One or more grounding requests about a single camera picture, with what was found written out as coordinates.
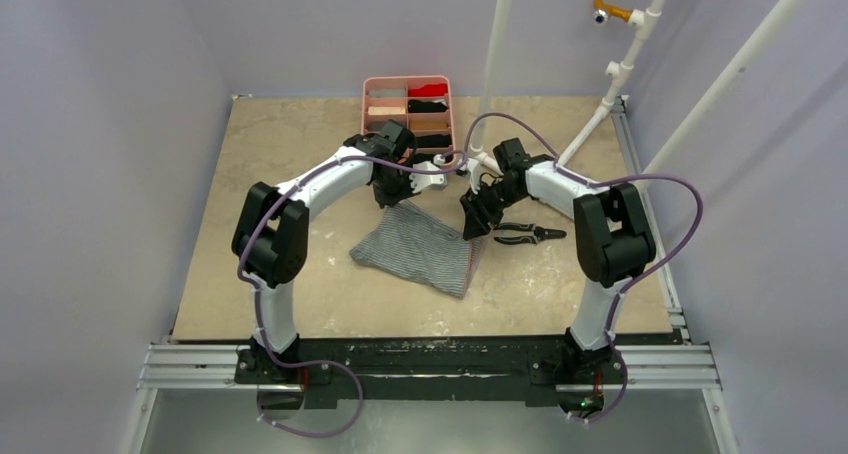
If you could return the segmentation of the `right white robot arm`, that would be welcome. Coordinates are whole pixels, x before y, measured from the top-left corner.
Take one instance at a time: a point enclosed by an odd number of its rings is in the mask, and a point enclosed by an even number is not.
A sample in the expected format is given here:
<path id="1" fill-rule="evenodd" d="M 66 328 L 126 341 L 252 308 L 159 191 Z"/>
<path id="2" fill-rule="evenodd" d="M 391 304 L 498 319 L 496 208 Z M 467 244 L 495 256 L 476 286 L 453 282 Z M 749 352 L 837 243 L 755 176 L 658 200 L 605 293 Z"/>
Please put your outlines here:
<path id="1" fill-rule="evenodd" d="M 531 156 L 518 139 L 494 150 L 502 174 L 478 183 L 460 199 L 463 237 L 472 240 L 506 231 L 497 242 L 537 244 L 565 232 L 536 224 L 506 222 L 506 208 L 533 199 L 571 218 L 578 264 L 586 277 L 574 322 L 566 333 L 569 348 L 561 355 L 564 373 L 584 381 L 601 365 L 598 351 L 610 347 L 619 297 L 625 283 L 641 275 L 656 256 L 656 245 L 637 188 L 628 182 L 606 190 L 582 187 L 558 170 L 548 155 Z"/>

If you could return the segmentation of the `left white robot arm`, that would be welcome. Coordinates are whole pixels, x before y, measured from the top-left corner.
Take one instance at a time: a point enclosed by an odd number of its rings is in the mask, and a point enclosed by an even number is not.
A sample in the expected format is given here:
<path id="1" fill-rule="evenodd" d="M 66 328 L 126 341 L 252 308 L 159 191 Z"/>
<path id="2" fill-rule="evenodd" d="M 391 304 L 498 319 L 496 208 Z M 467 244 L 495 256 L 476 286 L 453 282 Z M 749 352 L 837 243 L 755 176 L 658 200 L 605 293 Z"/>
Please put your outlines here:
<path id="1" fill-rule="evenodd" d="M 415 135 L 389 121 L 374 135 L 357 134 L 322 164 L 279 185 L 263 182 L 248 191 L 231 249 L 238 276 L 250 283 L 259 310 L 255 339 L 267 349 L 259 369 L 272 382 L 297 373 L 298 356 L 289 348 L 298 336 L 293 285 L 308 256 L 311 221 L 349 192 L 369 185 L 379 207 L 413 195 L 411 163 Z"/>

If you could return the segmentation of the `grey striped underwear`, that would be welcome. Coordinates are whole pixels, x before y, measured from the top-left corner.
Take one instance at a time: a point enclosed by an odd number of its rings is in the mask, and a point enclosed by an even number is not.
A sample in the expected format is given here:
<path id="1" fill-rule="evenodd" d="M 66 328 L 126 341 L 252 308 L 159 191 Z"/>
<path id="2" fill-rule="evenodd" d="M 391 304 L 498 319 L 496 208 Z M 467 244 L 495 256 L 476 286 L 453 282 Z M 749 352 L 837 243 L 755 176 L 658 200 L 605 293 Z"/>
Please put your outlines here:
<path id="1" fill-rule="evenodd" d="M 349 255 L 360 266 L 462 299 L 484 247 L 484 239 L 466 240 L 457 229 L 404 202 L 387 208 L 378 226 Z"/>

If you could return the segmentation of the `pink divided organizer tray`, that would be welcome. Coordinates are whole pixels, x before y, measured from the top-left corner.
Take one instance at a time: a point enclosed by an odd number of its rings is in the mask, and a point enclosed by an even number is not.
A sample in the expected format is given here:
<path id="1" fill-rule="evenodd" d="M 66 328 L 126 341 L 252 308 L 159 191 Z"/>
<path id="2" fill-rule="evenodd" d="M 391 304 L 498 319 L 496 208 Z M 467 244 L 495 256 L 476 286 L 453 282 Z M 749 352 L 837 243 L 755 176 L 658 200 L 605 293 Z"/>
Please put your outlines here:
<path id="1" fill-rule="evenodd" d="M 409 87 L 419 87 L 425 84 L 431 83 L 447 83 L 449 86 L 448 93 L 443 97 L 409 97 L 408 94 L 406 97 L 399 98 L 372 98 L 368 95 L 368 92 L 373 89 L 382 89 L 382 88 L 404 88 L 408 90 Z M 425 113 L 425 114 L 409 114 L 406 113 L 405 116 L 369 116 L 367 114 L 367 109 L 369 106 L 405 106 L 407 109 L 407 103 L 409 99 L 422 99 L 422 100 L 443 100 L 448 106 L 449 110 L 443 113 Z M 450 129 L 447 131 L 429 131 L 429 132 L 413 132 L 409 128 L 409 121 L 412 119 L 427 119 L 427 120 L 441 120 L 446 121 L 450 124 Z M 386 124 L 390 121 L 394 121 L 403 125 L 406 129 L 411 131 L 416 137 L 417 136 L 426 136 L 432 134 L 449 134 L 453 138 L 453 146 L 449 149 L 418 149 L 416 146 L 416 142 L 413 147 L 407 150 L 407 153 L 413 157 L 414 162 L 420 162 L 424 160 L 430 160 L 435 154 L 442 154 L 446 159 L 446 165 L 452 166 L 456 163 L 456 158 L 451 156 L 449 153 L 461 147 L 461 142 L 457 139 L 458 129 L 455 127 L 454 122 L 454 108 L 452 107 L 452 88 L 449 79 L 442 75 L 416 75 L 416 76 L 389 76 L 389 77 L 371 77 L 364 81 L 362 87 L 362 109 L 361 109 L 361 122 L 360 122 L 360 131 L 363 135 L 373 135 L 378 132 L 367 132 L 366 125 L 368 123 L 374 121 L 385 121 Z"/>

